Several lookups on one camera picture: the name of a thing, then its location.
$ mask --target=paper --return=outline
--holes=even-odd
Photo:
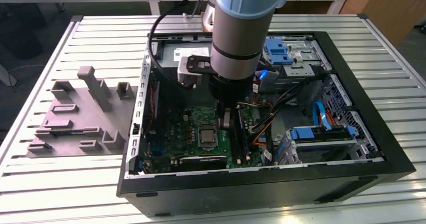
[[[182,57],[189,57],[192,55],[209,56],[208,48],[177,48],[173,53],[173,61],[180,62]]]

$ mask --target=red wire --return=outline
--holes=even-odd
[[[145,131],[145,135],[148,134],[148,131],[149,129],[152,128],[152,124],[153,124],[153,121],[154,121],[154,91],[153,91],[153,84],[149,84],[149,90],[150,90],[150,96],[149,96],[149,103],[150,103],[150,121],[149,121],[149,125],[148,125],[148,128],[146,128],[146,131]]]

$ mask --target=metal bracket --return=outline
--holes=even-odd
[[[189,73],[217,74],[210,66],[210,57],[192,55],[188,57],[186,69]]]

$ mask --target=silver metal panel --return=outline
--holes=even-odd
[[[53,99],[53,80],[92,65],[106,83],[138,81],[154,16],[93,16],[72,23],[0,147],[0,223],[425,223],[426,92],[410,65],[355,15],[277,15],[271,30],[327,31],[362,87],[414,162],[417,172],[342,203],[149,220],[116,197],[121,156],[25,158],[28,140]],[[200,32],[201,18],[168,16],[160,32]]]

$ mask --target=floor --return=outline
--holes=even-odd
[[[162,2],[160,5],[161,11],[172,7],[172,2]],[[27,97],[32,91],[37,81],[43,67],[49,60],[62,32],[69,24],[69,19],[73,15],[149,15],[150,10],[145,2],[117,2],[117,3],[66,3],[64,12],[57,12],[52,3],[39,4],[48,25],[35,31],[37,39],[44,47],[43,53],[31,60],[17,60],[11,53],[0,45],[0,64],[7,69],[13,69],[25,65],[12,72],[13,77],[20,82],[16,88],[7,87],[0,83],[0,143],[7,135],[7,131],[12,126],[15,118],[20,112]],[[176,14],[182,12],[190,13],[193,6],[186,6],[177,10]],[[398,51],[407,59],[421,76],[426,79],[426,34],[421,33],[415,28],[410,32]]]

